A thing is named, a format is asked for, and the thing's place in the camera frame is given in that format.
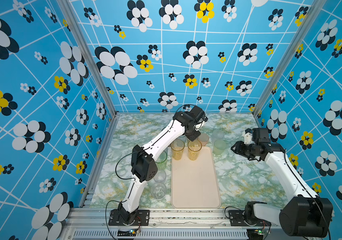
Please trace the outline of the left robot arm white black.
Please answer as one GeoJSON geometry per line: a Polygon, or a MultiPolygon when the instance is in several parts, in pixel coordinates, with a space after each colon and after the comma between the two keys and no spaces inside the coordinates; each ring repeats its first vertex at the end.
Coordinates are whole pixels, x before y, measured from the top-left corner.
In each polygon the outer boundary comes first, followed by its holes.
{"type": "Polygon", "coordinates": [[[198,106],[190,111],[177,111],[170,123],[150,142],[143,146],[135,145],[132,150],[132,177],[128,192],[119,202],[119,218],[125,224],[132,223],[137,217],[139,202],[147,183],[158,172],[156,160],[161,153],[177,138],[186,136],[190,141],[196,140],[199,129],[208,121],[205,112],[198,106]]]}

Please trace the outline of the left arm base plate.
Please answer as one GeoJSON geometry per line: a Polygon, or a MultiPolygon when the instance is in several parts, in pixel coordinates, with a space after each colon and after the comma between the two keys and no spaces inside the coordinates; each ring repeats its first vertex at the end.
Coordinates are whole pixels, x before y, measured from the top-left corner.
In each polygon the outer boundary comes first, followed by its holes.
{"type": "Polygon", "coordinates": [[[128,214],[125,210],[114,209],[107,218],[109,226],[148,226],[150,210],[136,210],[128,214]]]}

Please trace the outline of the aluminium front rail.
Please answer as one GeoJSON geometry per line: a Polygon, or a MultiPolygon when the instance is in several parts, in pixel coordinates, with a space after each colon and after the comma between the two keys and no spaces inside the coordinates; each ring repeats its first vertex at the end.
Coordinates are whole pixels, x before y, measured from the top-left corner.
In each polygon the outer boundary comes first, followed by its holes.
{"type": "Polygon", "coordinates": [[[75,209],[63,229],[61,240],[249,240],[247,229],[266,230],[263,240],[289,240],[276,224],[269,227],[232,227],[228,210],[150,210],[148,226],[108,226],[110,210],[75,209]],[[140,229],[136,237],[118,237],[118,230],[140,229]]]}

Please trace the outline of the green circuit board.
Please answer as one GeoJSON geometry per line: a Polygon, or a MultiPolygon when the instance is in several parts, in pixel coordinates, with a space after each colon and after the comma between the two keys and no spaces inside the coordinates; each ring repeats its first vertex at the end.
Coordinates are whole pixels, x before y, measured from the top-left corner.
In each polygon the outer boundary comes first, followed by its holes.
{"type": "Polygon", "coordinates": [[[118,237],[136,237],[141,232],[140,229],[118,230],[118,237]]]}
{"type": "Polygon", "coordinates": [[[261,229],[247,229],[249,240],[263,240],[267,231],[261,229]]]}

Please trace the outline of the amber tall glass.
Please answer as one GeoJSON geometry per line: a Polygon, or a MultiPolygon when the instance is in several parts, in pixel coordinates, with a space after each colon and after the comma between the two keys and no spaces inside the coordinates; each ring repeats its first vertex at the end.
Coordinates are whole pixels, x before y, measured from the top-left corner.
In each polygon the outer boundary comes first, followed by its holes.
{"type": "Polygon", "coordinates": [[[183,156],[183,151],[185,148],[185,142],[180,140],[180,139],[176,139],[171,143],[171,149],[172,149],[172,158],[174,160],[180,160],[183,156]]]}
{"type": "Polygon", "coordinates": [[[202,149],[202,143],[199,140],[188,142],[188,157],[191,161],[197,160],[200,150],[202,149]]]}

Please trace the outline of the white frosted glass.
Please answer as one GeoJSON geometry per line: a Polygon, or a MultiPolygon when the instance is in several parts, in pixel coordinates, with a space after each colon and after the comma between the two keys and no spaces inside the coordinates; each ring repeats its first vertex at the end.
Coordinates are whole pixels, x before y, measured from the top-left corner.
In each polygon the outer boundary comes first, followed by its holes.
{"type": "Polygon", "coordinates": [[[220,129],[214,129],[212,133],[212,141],[222,140],[224,138],[225,133],[220,129]]]}

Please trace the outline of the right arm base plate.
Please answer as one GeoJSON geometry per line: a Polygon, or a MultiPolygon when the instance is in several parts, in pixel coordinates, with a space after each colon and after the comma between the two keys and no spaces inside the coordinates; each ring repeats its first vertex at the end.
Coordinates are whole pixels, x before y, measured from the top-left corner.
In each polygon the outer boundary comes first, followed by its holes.
{"type": "Polygon", "coordinates": [[[232,227],[256,227],[256,228],[263,228],[269,227],[271,224],[270,222],[266,222],[263,220],[257,220],[253,223],[247,223],[244,217],[244,211],[241,210],[228,210],[227,217],[229,218],[230,225],[232,227]]]}

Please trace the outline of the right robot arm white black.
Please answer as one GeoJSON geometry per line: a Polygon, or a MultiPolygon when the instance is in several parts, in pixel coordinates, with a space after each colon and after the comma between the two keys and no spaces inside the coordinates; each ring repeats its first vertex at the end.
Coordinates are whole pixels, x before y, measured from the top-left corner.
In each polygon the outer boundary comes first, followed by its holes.
{"type": "Polygon", "coordinates": [[[333,211],[331,202],[305,183],[290,163],[286,150],[271,142],[267,129],[246,129],[242,135],[243,141],[237,141],[231,150],[249,161],[265,162],[276,175],[289,201],[282,209],[262,202],[247,202],[244,221],[250,226],[260,221],[276,224],[288,236],[329,237],[333,211]]]}

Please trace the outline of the small clear glass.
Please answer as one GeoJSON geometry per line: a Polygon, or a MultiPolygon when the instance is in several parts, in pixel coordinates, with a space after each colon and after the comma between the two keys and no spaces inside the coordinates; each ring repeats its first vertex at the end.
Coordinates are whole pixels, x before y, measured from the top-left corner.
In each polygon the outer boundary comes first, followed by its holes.
{"type": "Polygon", "coordinates": [[[153,180],[156,183],[164,183],[167,179],[167,174],[165,172],[165,170],[158,170],[158,172],[156,173],[156,175],[154,176],[153,180]]]}

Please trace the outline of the green frosted glass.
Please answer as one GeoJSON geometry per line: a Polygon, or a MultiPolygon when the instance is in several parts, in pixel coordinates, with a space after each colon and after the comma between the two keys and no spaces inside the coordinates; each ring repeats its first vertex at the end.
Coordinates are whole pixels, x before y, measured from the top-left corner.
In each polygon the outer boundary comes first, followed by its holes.
{"type": "Polygon", "coordinates": [[[226,148],[227,148],[227,143],[224,140],[222,139],[215,140],[213,153],[214,155],[219,156],[226,150],[226,148]]]}

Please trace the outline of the large clear glass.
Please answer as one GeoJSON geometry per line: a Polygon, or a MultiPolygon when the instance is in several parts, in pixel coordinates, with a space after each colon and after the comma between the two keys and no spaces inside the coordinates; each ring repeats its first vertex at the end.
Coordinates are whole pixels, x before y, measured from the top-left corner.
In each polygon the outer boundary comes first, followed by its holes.
{"type": "Polygon", "coordinates": [[[155,199],[162,199],[167,193],[167,187],[163,183],[155,183],[151,186],[151,195],[155,199]]]}

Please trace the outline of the green clear glass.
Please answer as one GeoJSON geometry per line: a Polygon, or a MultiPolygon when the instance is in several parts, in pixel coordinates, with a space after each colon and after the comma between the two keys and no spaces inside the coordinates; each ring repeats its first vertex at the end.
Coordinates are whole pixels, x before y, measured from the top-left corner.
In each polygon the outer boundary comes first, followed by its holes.
{"type": "Polygon", "coordinates": [[[168,159],[168,153],[167,153],[167,150],[165,150],[160,154],[160,156],[156,160],[156,165],[158,167],[158,170],[165,170],[166,169],[167,159],[168,159]]]}

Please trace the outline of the right green circuit board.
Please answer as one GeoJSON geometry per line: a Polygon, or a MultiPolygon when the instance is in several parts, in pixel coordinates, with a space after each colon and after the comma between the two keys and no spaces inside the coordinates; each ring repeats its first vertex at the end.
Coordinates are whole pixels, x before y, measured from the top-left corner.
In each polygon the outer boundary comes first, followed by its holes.
{"type": "Polygon", "coordinates": [[[249,240],[263,240],[267,231],[261,229],[247,229],[249,240]]]}

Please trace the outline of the small pink frosted glass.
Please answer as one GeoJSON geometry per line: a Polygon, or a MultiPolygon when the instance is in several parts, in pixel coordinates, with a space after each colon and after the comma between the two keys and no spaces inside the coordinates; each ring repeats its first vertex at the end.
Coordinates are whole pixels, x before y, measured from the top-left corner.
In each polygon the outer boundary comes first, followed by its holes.
{"type": "Polygon", "coordinates": [[[205,133],[201,133],[201,135],[198,137],[198,140],[201,142],[202,146],[206,146],[207,143],[209,142],[209,135],[205,134],[205,133]]]}

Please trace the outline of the beige plastic tray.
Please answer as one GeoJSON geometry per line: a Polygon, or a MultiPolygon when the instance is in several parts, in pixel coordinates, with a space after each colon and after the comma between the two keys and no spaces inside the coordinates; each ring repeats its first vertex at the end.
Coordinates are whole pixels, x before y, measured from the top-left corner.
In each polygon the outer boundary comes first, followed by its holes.
{"type": "Polygon", "coordinates": [[[188,151],[172,159],[171,202],[176,209],[216,209],[221,206],[218,180],[209,147],[202,147],[196,160],[188,151]]]}

